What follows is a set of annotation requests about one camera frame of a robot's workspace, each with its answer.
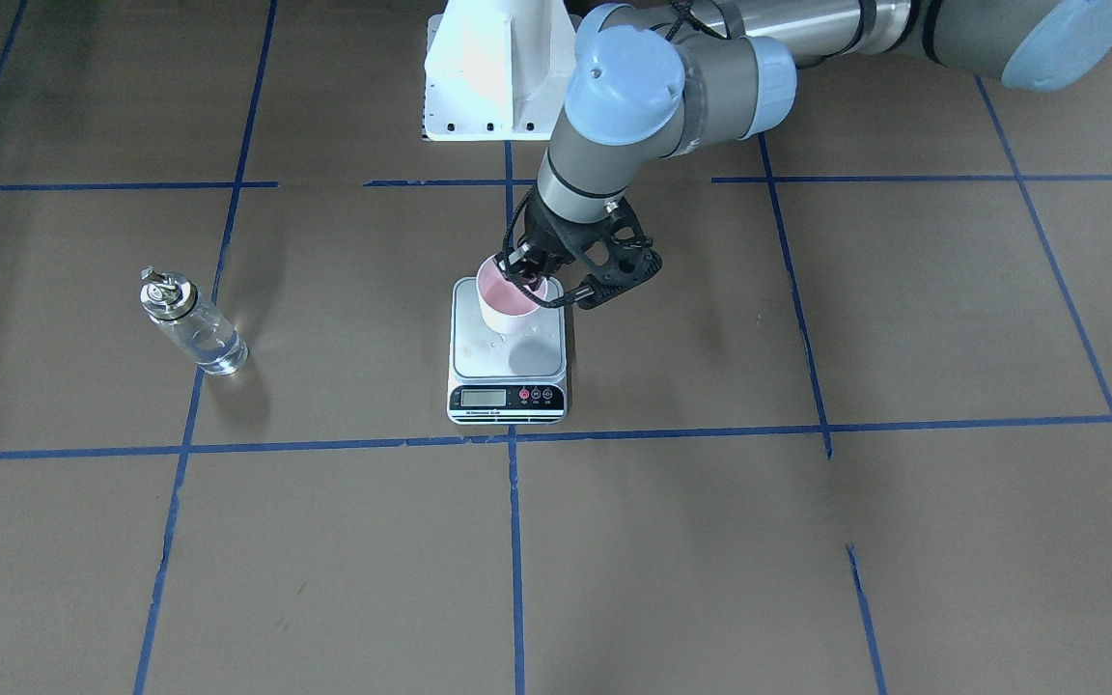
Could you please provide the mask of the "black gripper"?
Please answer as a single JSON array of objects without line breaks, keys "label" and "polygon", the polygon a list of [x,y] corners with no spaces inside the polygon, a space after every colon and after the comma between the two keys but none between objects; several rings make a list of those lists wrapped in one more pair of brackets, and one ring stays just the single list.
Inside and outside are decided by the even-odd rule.
[{"label": "black gripper", "polygon": [[498,271],[513,285],[537,289],[565,265],[580,264],[572,250],[573,226],[597,224],[607,211],[609,208],[596,203],[590,214],[575,212],[570,219],[545,202],[542,189],[533,186],[517,211],[522,224],[517,249],[498,254]]}]

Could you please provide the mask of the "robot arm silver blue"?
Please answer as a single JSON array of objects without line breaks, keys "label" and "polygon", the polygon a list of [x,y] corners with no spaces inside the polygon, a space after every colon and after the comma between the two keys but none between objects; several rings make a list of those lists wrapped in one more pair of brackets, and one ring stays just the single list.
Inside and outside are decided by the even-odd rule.
[{"label": "robot arm silver blue", "polygon": [[639,286],[661,255],[624,198],[653,161],[727,143],[725,181],[997,181],[989,96],[1037,168],[1085,171],[1039,127],[1106,113],[1112,1],[570,1],[573,70],[528,193],[489,260],[570,302]]}]

